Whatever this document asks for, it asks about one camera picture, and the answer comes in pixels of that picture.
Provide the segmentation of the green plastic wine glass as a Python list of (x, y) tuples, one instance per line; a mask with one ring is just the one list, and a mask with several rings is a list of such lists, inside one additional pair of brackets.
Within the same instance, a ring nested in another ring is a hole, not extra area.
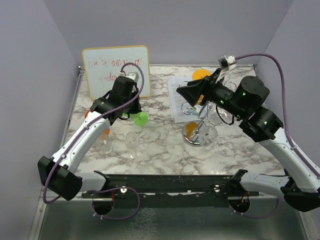
[(134, 124), (139, 127), (143, 127), (148, 123), (148, 115), (145, 112), (139, 112), (136, 114), (123, 114), (124, 118), (128, 118), (129, 120), (133, 120)]

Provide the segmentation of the yellow plastic wine glass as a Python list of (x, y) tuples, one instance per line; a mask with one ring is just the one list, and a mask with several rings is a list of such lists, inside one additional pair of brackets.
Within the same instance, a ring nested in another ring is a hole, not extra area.
[(211, 73), (206, 69), (198, 69), (192, 74), (192, 80), (195, 82), (195, 96), (198, 97), (197, 101), (194, 101), (193, 107), (201, 105), (205, 97), (206, 90), (204, 89), (204, 83), (201, 83), (204, 78), (207, 78)]

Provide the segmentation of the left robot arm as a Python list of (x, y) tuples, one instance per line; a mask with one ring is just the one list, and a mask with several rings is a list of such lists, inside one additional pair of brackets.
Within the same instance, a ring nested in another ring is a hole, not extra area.
[(78, 167), (96, 140), (123, 113), (137, 113), (140, 109), (136, 81), (127, 76), (117, 77), (108, 97), (100, 97), (93, 102), (75, 134), (50, 158), (43, 156), (38, 161), (44, 190), (51, 190), (67, 201), (86, 191), (94, 191), (101, 198), (106, 197), (111, 190), (107, 178), (95, 171), (77, 173)]

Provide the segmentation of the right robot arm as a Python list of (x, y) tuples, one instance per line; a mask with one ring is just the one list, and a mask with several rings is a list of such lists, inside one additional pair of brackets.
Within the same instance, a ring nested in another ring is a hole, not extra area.
[(283, 122), (262, 106), (270, 93), (262, 80), (246, 76), (232, 91), (211, 75), (190, 81), (176, 91), (191, 106), (202, 98), (202, 105), (212, 102), (230, 113), (240, 121), (242, 131), (267, 149), (288, 172), (286, 176), (271, 176), (238, 170), (229, 184), (234, 195), (244, 192), (273, 195), (300, 212), (320, 206), (320, 173), (312, 171), (314, 163), (309, 158), (303, 161), (304, 154), (296, 153), (296, 148), (290, 146)]

